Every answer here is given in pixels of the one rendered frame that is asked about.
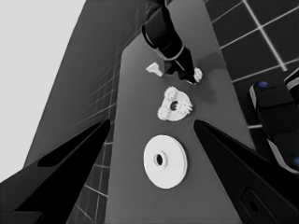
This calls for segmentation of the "white round pinned carrier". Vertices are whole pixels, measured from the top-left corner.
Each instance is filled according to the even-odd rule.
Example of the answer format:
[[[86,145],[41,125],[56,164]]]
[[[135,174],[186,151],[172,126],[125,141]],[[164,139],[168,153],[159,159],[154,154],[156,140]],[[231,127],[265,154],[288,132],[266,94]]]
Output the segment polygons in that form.
[[[183,101],[183,100],[187,100],[187,101],[191,102],[189,96],[185,92],[179,91],[179,90],[178,90],[178,95],[175,99],[173,99],[173,100],[168,100],[165,98],[163,99],[161,106],[167,106],[170,108],[170,114],[168,117],[168,121],[180,121],[180,120],[184,119],[187,115],[189,115],[189,114],[181,115],[177,111],[178,102]]]

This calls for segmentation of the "dark robot body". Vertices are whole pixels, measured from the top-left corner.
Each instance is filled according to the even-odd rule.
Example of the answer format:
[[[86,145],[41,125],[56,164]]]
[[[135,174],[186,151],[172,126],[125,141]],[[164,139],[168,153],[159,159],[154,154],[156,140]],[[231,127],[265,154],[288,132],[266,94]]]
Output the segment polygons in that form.
[[[299,175],[299,67],[255,82],[249,98],[278,164]]]

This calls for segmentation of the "large thick white disc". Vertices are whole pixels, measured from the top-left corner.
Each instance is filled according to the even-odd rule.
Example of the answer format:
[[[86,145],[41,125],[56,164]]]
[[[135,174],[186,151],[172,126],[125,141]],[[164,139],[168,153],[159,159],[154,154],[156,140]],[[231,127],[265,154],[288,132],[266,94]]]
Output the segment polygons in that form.
[[[171,189],[184,179],[188,160],[183,146],[174,137],[159,134],[145,146],[143,164],[149,180],[160,189]]]

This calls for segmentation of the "small white T-shaped piece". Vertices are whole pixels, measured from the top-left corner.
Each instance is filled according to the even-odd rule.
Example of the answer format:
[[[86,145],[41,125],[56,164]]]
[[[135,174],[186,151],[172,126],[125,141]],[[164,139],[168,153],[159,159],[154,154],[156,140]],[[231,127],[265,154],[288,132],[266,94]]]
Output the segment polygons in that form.
[[[158,77],[161,77],[163,75],[163,72],[160,70],[159,64],[157,63],[152,63],[151,65],[149,65],[146,70],[149,73],[153,73],[155,75],[157,75]]]

